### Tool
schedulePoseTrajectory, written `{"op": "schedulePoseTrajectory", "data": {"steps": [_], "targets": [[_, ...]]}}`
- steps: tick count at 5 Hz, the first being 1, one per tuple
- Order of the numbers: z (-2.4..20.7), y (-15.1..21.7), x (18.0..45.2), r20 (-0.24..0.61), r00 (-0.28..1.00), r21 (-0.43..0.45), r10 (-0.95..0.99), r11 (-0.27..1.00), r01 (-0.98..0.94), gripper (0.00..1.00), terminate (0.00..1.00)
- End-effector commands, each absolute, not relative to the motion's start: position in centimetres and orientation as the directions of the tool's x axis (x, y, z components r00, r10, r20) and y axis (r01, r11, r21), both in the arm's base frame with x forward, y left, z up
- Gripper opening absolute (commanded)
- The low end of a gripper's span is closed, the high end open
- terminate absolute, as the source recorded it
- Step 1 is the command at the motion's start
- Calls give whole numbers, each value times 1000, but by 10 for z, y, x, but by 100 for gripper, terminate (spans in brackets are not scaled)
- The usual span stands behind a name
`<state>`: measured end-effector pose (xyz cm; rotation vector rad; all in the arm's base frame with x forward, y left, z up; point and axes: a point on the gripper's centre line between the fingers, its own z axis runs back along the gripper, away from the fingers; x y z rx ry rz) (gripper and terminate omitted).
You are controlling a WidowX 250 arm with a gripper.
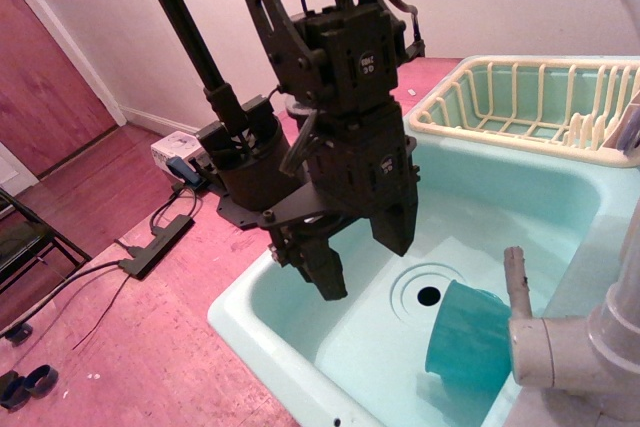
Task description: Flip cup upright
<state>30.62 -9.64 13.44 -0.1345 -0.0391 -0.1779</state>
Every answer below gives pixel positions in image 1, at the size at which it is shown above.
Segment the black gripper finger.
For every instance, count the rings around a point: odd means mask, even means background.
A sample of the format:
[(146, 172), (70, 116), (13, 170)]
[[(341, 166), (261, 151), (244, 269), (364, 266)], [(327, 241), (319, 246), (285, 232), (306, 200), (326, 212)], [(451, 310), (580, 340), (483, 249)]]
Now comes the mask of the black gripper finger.
[(414, 241), (416, 228), (416, 190), (377, 211), (370, 218), (373, 238), (397, 255), (405, 255)]
[(340, 256), (330, 248), (327, 238), (301, 240), (294, 266), (306, 282), (315, 285), (325, 301), (347, 296)]

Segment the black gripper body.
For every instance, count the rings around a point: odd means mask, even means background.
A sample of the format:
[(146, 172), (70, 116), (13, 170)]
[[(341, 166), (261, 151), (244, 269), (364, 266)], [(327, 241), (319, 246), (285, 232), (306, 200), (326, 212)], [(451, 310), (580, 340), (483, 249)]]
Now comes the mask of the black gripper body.
[(261, 228), (271, 236), (270, 249), (281, 265), (292, 265), (304, 238), (327, 238), (357, 219), (416, 190), (418, 167), (412, 162), (414, 138), (406, 135), (402, 111), (393, 98), (361, 113), (333, 116), (298, 102), (287, 115), (299, 134), (287, 153), (286, 167), (302, 167), (309, 180), (273, 206)]

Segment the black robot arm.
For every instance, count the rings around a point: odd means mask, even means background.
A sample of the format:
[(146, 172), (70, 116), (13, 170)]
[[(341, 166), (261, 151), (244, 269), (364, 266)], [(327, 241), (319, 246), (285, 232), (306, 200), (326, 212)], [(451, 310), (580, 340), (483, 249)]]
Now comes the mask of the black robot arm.
[(424, 52), (404, 41), (400, 0), (245, 0), (277, 91), (293, 98), (289, 142), (270, 100), (240, 102), (215, 64), (184, 0), (158, 0), (186, 50), (216, 121), (197, 139), (220, 214), (249, 216), (274, 259), (295, 267), (327, 300), (346, 296), (330, 238), (369, 221), (397, 255), (411, 246), (418, 211), (416, 142), (393, 97), (397, 70)]

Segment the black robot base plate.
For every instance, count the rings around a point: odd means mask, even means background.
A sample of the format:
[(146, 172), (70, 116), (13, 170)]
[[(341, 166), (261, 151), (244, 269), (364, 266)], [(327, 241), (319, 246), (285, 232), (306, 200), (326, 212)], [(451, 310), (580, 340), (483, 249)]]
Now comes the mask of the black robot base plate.
[(262, 212), (283, 198), (278, 189), (256, 182), (241, 182), (220, 194), (217, 214), (241, 230), (256, 228)]

